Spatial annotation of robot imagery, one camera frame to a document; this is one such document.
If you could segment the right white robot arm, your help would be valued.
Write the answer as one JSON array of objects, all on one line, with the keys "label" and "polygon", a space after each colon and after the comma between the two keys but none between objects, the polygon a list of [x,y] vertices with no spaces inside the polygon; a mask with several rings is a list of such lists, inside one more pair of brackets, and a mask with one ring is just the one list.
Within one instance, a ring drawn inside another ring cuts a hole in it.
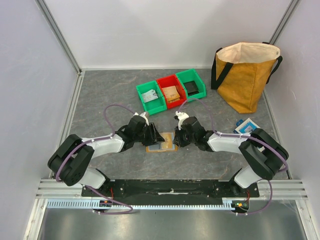
[{"label": "right white robot arm", "polygon": [[261,128],[251,133],[222,133],[206,130],[195,116],[176,112],[178,121],[173,143],[178,147],[194,144],[204,152],[230,152],[241,154],[248,166],[240,169],[231,179],[229,191],[242,196],[247,188],[259,180],[272,180],[288,168],[289,153]]}]

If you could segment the right green plastic bin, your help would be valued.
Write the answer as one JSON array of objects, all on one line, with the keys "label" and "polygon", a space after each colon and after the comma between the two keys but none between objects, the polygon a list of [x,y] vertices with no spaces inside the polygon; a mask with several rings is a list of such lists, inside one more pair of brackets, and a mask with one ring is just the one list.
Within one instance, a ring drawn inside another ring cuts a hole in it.
[{"label": "right green plastic bin", "polygon": [[187,99],[202,99],[207,96],[205,83],[194,68],[177,72],[175,75],[184,88]]}]

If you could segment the left green plastic bin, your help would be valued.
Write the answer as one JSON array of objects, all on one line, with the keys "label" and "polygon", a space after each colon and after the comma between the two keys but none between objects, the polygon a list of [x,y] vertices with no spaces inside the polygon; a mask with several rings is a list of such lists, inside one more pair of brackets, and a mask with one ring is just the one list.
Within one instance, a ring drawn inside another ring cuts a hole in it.
[{"label": "left green plastic bin", "polygon": [[167,110],[164,95],[155,80],[136,86],[143,109],[150,115],[155,115]]}]

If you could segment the tan patterned card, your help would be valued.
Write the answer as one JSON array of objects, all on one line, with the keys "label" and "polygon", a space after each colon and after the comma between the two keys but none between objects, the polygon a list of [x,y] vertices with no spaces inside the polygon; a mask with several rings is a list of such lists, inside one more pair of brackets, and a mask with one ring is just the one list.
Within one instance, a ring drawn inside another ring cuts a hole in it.
[{"label": "tan patterned card", "polygon": [[163,132],[161,136],[165,139],[165,142],[162,142],[161,147],[163,150],[174,150],[175,145],[173,144],[174,134],[172,132]]}]

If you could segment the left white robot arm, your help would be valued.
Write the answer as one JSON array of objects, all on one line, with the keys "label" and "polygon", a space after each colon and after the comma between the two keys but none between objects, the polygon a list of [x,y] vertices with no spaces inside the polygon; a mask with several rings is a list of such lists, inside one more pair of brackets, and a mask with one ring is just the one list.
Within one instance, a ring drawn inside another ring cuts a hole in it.
[{"label": "left white robot arm", "polygon": [[98,196],[103,197],[110,192],[110,179],[100,170],[89,166],[92,159],[124,152],[135,143],[148,147],[164,141],[154,123],[136,114],[127,125],[109,135],[97,138],[69,135],[50,157],[47,166],[55,173],[58,182],[69,187],[75,184],[90,186]]}]

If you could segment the blue razor package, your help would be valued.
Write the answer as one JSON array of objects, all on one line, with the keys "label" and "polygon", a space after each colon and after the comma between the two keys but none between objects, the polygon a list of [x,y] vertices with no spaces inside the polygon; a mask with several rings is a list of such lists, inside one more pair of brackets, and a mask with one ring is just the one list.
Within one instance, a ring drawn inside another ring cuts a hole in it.
[{"label": "blue razor package", "polygon": [[234,129],[234,134],[245,134],[251,133],[255,129],[260,128],[252,119],[247,118],[246,120],[240,119],[236,123],[236,128]]}]

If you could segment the black wallet in bin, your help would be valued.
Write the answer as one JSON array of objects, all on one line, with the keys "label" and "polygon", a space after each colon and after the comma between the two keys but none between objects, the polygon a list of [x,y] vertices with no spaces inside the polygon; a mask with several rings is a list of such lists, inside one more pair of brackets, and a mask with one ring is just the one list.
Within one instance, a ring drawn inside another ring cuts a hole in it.
[{"label": "black wallet in bin", "polygon": [[185,89],[186,89],[188,96],[193,96],[193,95],[200,93],[199,88],[198,88],[195,81],[185,82],[184,86],[185,86]]}]

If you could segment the orange leather card holder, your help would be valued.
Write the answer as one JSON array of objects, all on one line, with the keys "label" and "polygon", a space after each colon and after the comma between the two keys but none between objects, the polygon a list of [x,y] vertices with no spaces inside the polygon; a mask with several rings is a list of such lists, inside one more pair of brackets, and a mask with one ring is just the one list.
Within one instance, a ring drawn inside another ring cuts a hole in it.
[{"label": "orange leather card holder", "polygon": [[164,138],[164,142],[147,146],[147,153],[176,152],[178,150],[178,146],[173,143],[175,137],[173,132],[162,132],[160,135]]}]

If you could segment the brown cards in red bin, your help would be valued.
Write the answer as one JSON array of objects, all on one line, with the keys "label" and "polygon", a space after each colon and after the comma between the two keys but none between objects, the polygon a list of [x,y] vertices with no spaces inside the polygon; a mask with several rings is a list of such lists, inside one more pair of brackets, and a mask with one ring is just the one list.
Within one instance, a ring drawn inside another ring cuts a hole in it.
[{"label": "brown cards in red bin", "polygon": [[173,85],[173,86],[164,87],[162,90],[163,90],[163,95],[168,104],[182,100],[182,96],[178,92],[178,89],[176,86]]}]

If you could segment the red plastic bin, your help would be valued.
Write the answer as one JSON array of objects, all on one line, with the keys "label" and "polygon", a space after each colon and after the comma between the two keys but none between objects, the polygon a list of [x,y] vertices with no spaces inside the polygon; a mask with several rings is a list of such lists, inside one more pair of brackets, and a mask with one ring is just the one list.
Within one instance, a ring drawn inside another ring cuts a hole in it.
[{"label": "red plastic bin", "polygon": [[165,99],[167,109],[180,106],[186,99],[186,91],[175,74],[156,80]]}]

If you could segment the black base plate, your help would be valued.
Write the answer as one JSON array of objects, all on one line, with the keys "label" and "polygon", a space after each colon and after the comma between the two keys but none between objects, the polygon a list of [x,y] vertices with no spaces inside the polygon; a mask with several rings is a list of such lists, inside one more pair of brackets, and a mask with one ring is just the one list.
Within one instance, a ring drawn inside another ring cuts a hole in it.
[{"label": "black base plate", "polygon": [[98,190],[135,206],[220,205],[222,198],[258,198],[258,184],[242,189],[217,179],[115,179]]}]

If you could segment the green plastic bin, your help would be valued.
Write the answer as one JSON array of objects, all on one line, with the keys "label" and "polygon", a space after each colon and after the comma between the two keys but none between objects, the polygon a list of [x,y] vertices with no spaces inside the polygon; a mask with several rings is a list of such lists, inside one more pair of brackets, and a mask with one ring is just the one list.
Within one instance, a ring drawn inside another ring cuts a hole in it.
[{"label": "green plastic bin", "polygon": [[175,75],[184,88],[187,99],[202,99],[207,96],[205,83],[194,68],[177,72]]},{"label": "green plastic bin", "polygon": [[143,109],[150,115],[155,115],[167,110],[164,95],[155,80],[136,86]]}]

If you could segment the mustard tote bag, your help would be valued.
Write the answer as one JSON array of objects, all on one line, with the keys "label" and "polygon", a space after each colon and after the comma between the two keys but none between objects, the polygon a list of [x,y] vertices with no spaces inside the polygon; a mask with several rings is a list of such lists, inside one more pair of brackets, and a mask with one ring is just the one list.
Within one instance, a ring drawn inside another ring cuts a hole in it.
[{"label": "mustard tote bag", "polygon": [[255,113],[266,84],[282,61],[280,48],[268,42],[239,42],[219,48],[210,87],[239,114]]}]

